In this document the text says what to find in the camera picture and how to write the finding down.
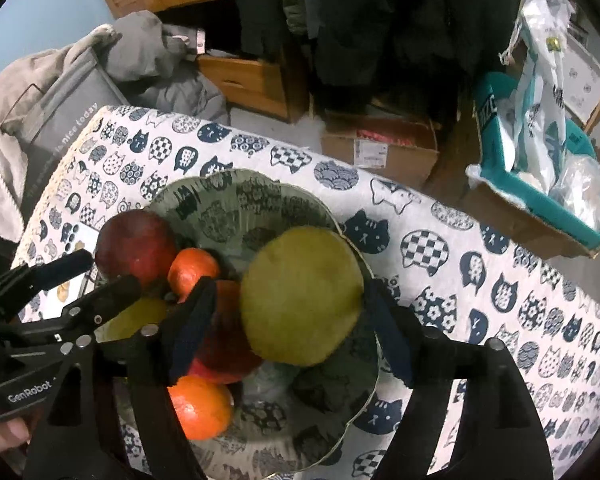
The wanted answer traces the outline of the person left hand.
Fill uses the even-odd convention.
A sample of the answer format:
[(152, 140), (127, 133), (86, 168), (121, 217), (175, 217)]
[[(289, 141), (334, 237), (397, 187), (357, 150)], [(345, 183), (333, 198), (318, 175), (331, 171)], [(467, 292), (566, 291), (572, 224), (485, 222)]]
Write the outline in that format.
[(29, 444), (42, 415), (42, 410), (34, 410), (23, 417), (0, 422), (0, 453)]

